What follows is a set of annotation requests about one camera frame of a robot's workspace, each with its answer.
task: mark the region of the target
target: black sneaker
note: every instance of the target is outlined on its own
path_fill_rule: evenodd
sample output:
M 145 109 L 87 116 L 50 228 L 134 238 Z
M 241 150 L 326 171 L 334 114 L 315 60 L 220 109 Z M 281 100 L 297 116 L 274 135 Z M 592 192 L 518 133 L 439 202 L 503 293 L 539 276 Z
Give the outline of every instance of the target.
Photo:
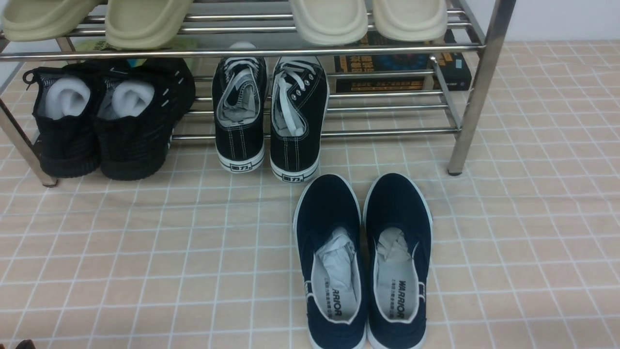
M 238 42 L 231 48 L 256 48 Z M 223 58 L 213 77 L 215 144 L 219 162 L 233 173 L 256 170 L 265 157 L 263 113 L 267 66 L 261 57 Z
M 126 60 L 91 60 L 62 68 L 40 67 L 24 74 L 25 83 L 39 86 L 32 115 L 41 136 L 43 172 L 74 178 L 99 167 L 99 141 L 91 120 L 100 94 L 96 74 L 114 66 L 124 69 L 129 64 Z
M 319 167 L 328 99 L 327 75 L 316 57 L 278 61 L 273 73 L 271 164 L 284 182 L 307 181 Z
M 174 127 L 196 96 L 192 72 L 181 58 L 151 58 L 136 68 L 101 73 L 93 122 L 101 144 L 101 171 L 133 181 L 157 172 Z

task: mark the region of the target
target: white stitching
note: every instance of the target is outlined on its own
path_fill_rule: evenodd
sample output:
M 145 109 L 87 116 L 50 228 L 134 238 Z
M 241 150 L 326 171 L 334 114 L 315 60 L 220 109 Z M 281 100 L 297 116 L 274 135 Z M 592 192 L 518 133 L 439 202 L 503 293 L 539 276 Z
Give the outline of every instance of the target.
M 231 157 L 234 159 L 234 147 L 233 147 L 233 132 L 228 130 L 228 142 L 231 144 Z
M 284 165 L 288 170 L 288 142 L 284 141 Z
M 295 139 L 295 162 L 297 162 L 297 171 L 299 171 L 299 141 Z
M 246 138 L 242 130 L 239 130 L 239 133 L 241 134 L 241 150 L 243 152 L 243 158 L 247 158 Z

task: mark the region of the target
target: sneaker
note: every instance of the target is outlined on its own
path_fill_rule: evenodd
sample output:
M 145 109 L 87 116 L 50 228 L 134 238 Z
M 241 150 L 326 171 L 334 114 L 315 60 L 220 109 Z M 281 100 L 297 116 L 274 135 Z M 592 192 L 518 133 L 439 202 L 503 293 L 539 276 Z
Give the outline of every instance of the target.
M 231 48 L 256 47 L 238 42 Z M 267 80 L 265 59 L 260 57 L 223 58 L 215 70 L 215 144 L 219 162 L 230 172 L 250 172 L 263 163 Z
M 360 349 L 368 300 L 360 208 L 351 186 L 326 174 L 306 187 L 293 218 L 314 349 Z
M 374 349 L 419 349 L 426 338 L 430 210 L 418 187 L 396 173 L 373 183 L 364 210 L 372 267 L 368 340 Z
M 310 179 L 319 166 L 329 83 L 316 57 L 282 57 L 272 91 L 271 164 L 284 182 Z
M 99 108 L 92 118 L 101 171 L 120 181 L 147 178 L 164 164 L 174 127 L 194 102 L 192 73 L 181 58 L 151 58 L 101 76 Z
M 99 141 L 91 120 L 100 93 L 95 76 L 110 67 L 128 68 L 129 64 L 125 60 L 91 60 L 62 68 L 43 66 L 24 74 L 28 86 L 38 83 L 32 115 L 41 135 L 43 172 L 75 178 L 99 167 Z

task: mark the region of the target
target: chrome rod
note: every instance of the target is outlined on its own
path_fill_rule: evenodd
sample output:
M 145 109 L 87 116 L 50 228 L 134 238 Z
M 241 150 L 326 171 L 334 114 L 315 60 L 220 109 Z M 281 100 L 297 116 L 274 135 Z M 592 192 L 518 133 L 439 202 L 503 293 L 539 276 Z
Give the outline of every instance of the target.
M 372 17 L 372 12 L 367 12 L 368 17 Z M 454 8 L 448 9 L 449 16 L 462 16 L 465 15 L 465 11 L 462 9 Z M 185 16 L 184 22 L 209 22 L 209 21 L 224 21 L 224 20 L 293 20 L 293 14 L 188 14 Z M 88 16 L 84 19 L 82 24 L 103 24 L 105 23 L 105 16 Z
M 456 127 L 426 127 L 422 129 L 400 129 L 400 130 L 355 130 L 355 131 L 324 131 L 321 138 L 336 137 L 384 137 L 384 136 L 406 136 L 406 135 L 449 135 L 456 134 L 459 130 Z M 173 135 L 172 140 L 214 140 L 215 135 Z
M 22 155 L 41 183 L 46 187 L 56 186 L 58 180 L 43 172 L 41 162 L 38 155 L 34 152 L 32 142 L 2 99 L 0 99 L 0 129 L 11 140 L 17 152 Z
M 474 139 L 474 133 L 482 113 L 495 73 L 495 67 L 500 58 L 502 46 L 506 39 L 512 13 L 515 10 L 516 0 L 495 0 L 495 7 L 486 36 L 486 47 L 481 52 L 480 62 L 474 77 L 473 88 L 467 100 L 463 113 L 463 126 L 452 151 L 448 173 L 457 176 L 463 172 L 469 147 Z
M 442 101 L 448 105 L 448 110 L 446 111 L 446 115 L 448 116 L 448 122 L 451 126 L 456 127 L 457 129 L 461 128 L 461 117 L 459 116 L 459 112 L 454 105 L 454 101 L 452 100 L 452 96 L 450 96 L 450 89 L 448 89 L 448 85 L 446 84 L 446 79 L 443 77 L 443 73 L 441 72 L 441 68 L 439 67 L 439 62 L 437 62 L 437 57 L 432 55 L 430 57 L 430 61 L 437 73 L 437 81 L 439 81 L 439 86 L 441 87 L 441 98 Z
M 448 23 L 449 29 L 466 29 L 471 26 L 466 20 L 456 20 Z M 374 24 L 368 24 L 368 30 L 374 30 Z M 254 25 L 239 27 L 182 27 L 179 35 L 189 34 L 272 34 L 272 33 L 295 33 L 297 28 L 294 25 Z M 66 35 L 67 37 L 103 37 L 105 28 L 76 28 Z M 4 33 L 0 34 L 0 39 L 4 38 Z
M 376 46 L 376 47 L 335 47 L 335 48 L 292 48 L 261 50 L 187 50 L 187 51 L 91 51 L 91 52 L 37 52 L 3 53 L 0 62 L 6 61 L 66 61 L 97 58 L 154 58 L 154 57 L 281 57 L 281 56 L 324 56 L 324 55 L 392 55 L 408 53 L 462 52 L 483 49 L 477 43 L 451 43 L 424 46 Z
M 374 97 L 426 97 L 441 96 L 442 91 L 394 91 L 394 92 L 368 92 L 368 93 L 335 93 L 330 94 L 329 99 L 353 99 Z M 213 102 L 212 97 L 196 97 L 196 102 Z
M 424 70 L 403 70 L 403 71 L 369 71 L 366 73 L 331 73 L 327 74 L 328 78 L 336 79 L 367 79 L 367 78 L 408 78 L 411 76 L 426 76 L 435 74 L 432 69 Z M 194 81 L 211 82 L 212 76 L 194 76 Z
M 467 4 L 467 1 L 462 0 L 452 0 L 452 3 L 458 7 L 461 7 L 459 10 L 463 13 L 459 15 L 461 20 L 467 20 L 471 24 L 469 28 L 467 28 L 467 35 L 471 42 L 485 42 L 486 35 L 478 23 L 478 20 L 474 16 L 474 11 L 471 10 L 471 7 Z
M 407 111 L 434 111 L 439 109 L 447 109 L 447 104 L 417 104 L 415 106 L 367 106 L 367 107 L 333 107 L 327 108 L 328 114 L 339 113 L 364 113 L 364 112 L 407 112 Z M 197 111 L 191 110 L 186 116 L 213 116 L 213 111 Z

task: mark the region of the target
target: black knit sneaker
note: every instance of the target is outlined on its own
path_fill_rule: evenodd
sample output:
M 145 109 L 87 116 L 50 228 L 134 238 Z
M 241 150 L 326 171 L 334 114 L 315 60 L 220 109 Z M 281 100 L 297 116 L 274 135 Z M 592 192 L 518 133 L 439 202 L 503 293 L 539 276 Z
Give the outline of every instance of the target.
M 181 58 L 150 58 L 132 69 L 101 74 L 99 109 L 93 121 L 101 145 L 101 171 L 134 181 L 159 171 L 172 133 L 191 108 L 196 87 Z
M 128 68 L 129 64 L 91 60 L 62 68 L 43 66 L 24 74 L 25 83 L 39 87 L 32 115 L 41 135 L 43 172 L 74 178 L 99 167 L 99 141 L 91 120 L 100 94 L 96 73 L 113 66 Z

